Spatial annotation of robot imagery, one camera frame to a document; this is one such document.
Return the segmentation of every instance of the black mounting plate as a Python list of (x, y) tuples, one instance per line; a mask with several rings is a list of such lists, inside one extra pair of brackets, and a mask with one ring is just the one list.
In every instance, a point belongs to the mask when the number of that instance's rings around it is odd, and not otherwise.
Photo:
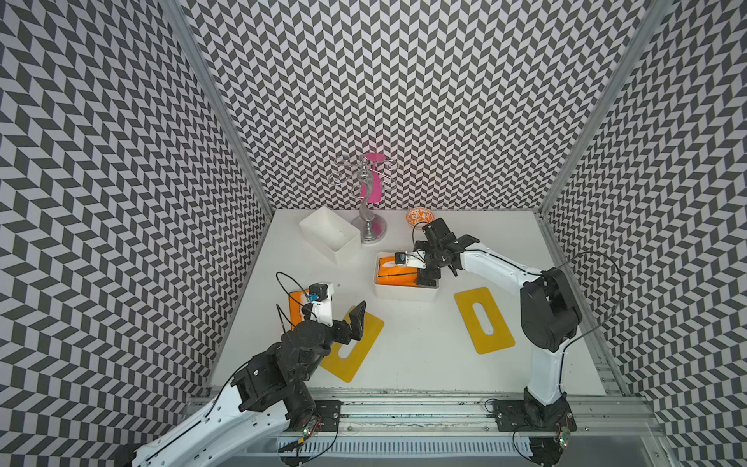
[(317, 404), (317, 413), (322, 418), (317, 431), (337, 431), (342, 402), (339, 400), (315, 400), (314, 402)]
[[(557, 425), (553, 424), (552, 427), (546, 429), (534, 427), (527, 418), (525, 409), (525, 402), (523, 400), (494, 400), (493, 401), (493, 416), (495, 417), (495, 423), (498, 425), (498, 431), (513, 433), (516, 431), (540, 431), (543, 433), (557, 433)], [(570, 431), (576, 431), (576, 421), (573, 419), (573, 414), (568, 409), (568, 415), (563, 420), (565, 426)]]

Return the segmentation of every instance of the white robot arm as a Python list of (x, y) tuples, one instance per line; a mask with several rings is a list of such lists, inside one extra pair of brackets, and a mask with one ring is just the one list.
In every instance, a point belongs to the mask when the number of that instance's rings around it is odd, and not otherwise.
[(288, 428), (303, 432), (305, 441), (313, 431), (309, 428), (319, 421), (306, 381), (329, 355), (333, 342), (349, 344), (363, 337), (366, 302), (349, 313), (349, 323), (333, 320), (332, 292), (331, 284), (309, 286), (303, 321), (282, 334), (280, 342), (254, 355), (208, 405), (169, 433), (147, 445), (120, 446), (114, 453), (115, 467), (217, 466)]
[(416, 242), (415, 251), (396, 253), (395, 262), (418, 268), (418, 284), (435, 285), (441, 269), (456, 275), (465, 270), (511, 292), (521, 300), (521, 328), (535, 345), (527, 383), (527, 417), (537, 427), (554, 423), (554, 414), (565, 404), (560, 377), (562, 354), (581, 322), (565, 274), (552, 268), (542, 271), (490, 250), (470, 235), (457, 238), (442, 219), (423, 228), (427, 241)]

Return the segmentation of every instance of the pink object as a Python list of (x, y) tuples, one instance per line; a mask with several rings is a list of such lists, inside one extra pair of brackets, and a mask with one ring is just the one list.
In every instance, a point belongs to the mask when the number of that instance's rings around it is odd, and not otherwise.
[(386, 160), (386, 156), (381, 154), (380, 152), (367, 152), (366, 159), (371, 162), (384, 162)]
[[(368, 152), (366, 153), (366, 159), (371, 162), (384, 162), (386, 156), (378, 152)], [(377, 202), (381, 202), (381, 178), (376, 172), (371, 172), (371, 175), (373, 176), (373, 189), (371, 190), (371, 197), (368, 198), (368, 202), (376, 204)], [(361, 185), (361, 198), (364, 196), (366, 196), (366, 186)]]

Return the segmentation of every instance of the white table surface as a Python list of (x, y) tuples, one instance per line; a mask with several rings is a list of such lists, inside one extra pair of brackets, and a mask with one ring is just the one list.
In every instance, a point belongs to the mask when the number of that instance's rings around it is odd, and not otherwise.
[[(288, 311), (288, 298), (275, 280), (280, 270), (301, 285), (334, 282), (332, 310), (342, 319), (361, 300), (367, 312), (384, 320), (370, 353), (351, 383), (318, 368), (309, 387), (404, 389), (468, 392), (521, 392), (530, 372), (532, 344), (521, 331), (519, 299), (482, 277), (444, 268), (433, 303), (380, 300), (374, 296), (374, 259), (380, 251), (412, 249), (405, 211), (377, 211), (387, 222), (386, 236), (363, 245), (355, 260), (338, 267), (311, 247), (298, 223), (311, 210), (279, 210), (270, 225), (244, 298), (212, 374), (213, 386), (223, 385), (233, 371), (253, 355), (280, 340), (282, 328), (275, 309)], [(357, 211), (336, 211), (352, 220)], [(494, 251), (529, 266), (549, 268), (550, 253), (534, 214), (528, 211), (437, 211), (457, 237), (479, 238)], [(417, 231), (415, 239), (424, 239)], [(289, 291), (297, 287), (286, 279)], [(514, 347), (479, 355), (472, 344), (454, 294), (488, 287), (516, 340)], [(572, 395), (604, 395), (586, 342), (572, 345), (565, 356), (564, 389)]]

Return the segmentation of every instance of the small bowl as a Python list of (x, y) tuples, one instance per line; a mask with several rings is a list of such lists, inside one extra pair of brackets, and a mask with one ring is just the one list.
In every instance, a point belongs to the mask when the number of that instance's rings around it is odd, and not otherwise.
[[(410, 224), (411, 227), (415, 227), (418, 225), (418, 222), (426, 222), (431, 223), (436, 219), (436, 216), (433, 215), (433, 211), (427, 208), (413, 208), (407, 211), (407, 223)], [(420, 224), (418, 226), (419, 229), (423, 229), (423, 225)]]

